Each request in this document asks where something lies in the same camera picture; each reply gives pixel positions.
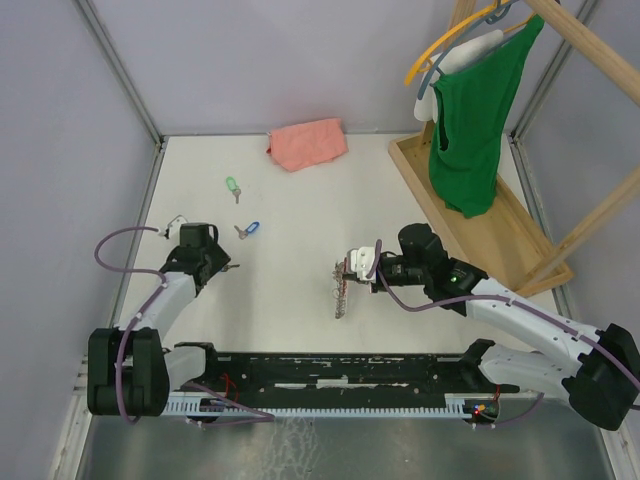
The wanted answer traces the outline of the metal key organizer red handle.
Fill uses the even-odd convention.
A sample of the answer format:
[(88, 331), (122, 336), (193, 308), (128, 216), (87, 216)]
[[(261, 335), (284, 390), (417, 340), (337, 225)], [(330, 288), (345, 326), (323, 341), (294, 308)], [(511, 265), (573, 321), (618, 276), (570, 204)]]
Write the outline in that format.
[(336, 320), (342, 319), (347, 312), (348, 280), (345, 276), (349, 273), (347, 258), (335, 263), (332, 278), (335, 283), (333, 296), (335, 301), (334, 318)]

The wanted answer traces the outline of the key with dark blue tag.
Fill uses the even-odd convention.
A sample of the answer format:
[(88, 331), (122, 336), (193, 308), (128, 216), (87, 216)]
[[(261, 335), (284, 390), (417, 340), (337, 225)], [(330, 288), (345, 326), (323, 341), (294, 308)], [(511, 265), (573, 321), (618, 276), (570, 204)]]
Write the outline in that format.
[(229, 270), (236, 269), (236, 268), (239, 268), (239, 267), (240, 267), (240, 265), (239, 265), (239, 264), (227, 264), (227, 265), (223, 266), (223, 267), (219, 270), (219, 272), (220, 272), (220, 273), (225, 273), (225, 272), (228, 272)]

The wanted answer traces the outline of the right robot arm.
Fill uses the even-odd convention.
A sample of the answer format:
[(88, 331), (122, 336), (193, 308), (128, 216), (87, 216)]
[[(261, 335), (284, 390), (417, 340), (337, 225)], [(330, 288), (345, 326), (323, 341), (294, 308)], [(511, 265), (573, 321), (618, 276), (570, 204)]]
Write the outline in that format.
[(388, 294), (421, 287), (430, 300), (424, 310), (453, 310), (531, 348), (522, 352), (487, 342), (479, 356), (458, 368), (467, 389), (481, 391), (493, 383), (550, 395), (609, 431), (637, 409), (639, 350), (625, 328), (599, 329), (540, 309), (484, 270), (450, 256), (427, 224), (403, 227), (398, 242), (400, 254), (383, 252), (380, 243), (350, 250), (343, 281)]

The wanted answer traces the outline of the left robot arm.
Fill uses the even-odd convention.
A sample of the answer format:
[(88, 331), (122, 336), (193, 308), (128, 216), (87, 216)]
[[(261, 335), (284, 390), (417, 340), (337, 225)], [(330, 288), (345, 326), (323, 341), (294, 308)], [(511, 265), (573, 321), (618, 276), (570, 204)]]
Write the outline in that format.
[(91, 414), (119, 416), (130, 424), (160, 416), (170, 394), (188, 382), (201, 390), (219, 383), (221, 366), (212, 343), (181, 342), (166, 349), (163, 340), (182, 311), (231, 261), (219, 244), (218, 228), (210, 223), (181, 225), (178, 245), (158, 269), (117, 267), (101, 258), (109, 240), (136, 231), (159, 230), (149, 226), (116, 230), (98, 242), (94, 259), (112, 272), (152, 275), (155, 288), (129, 320), (91, 333), (86, 393)]

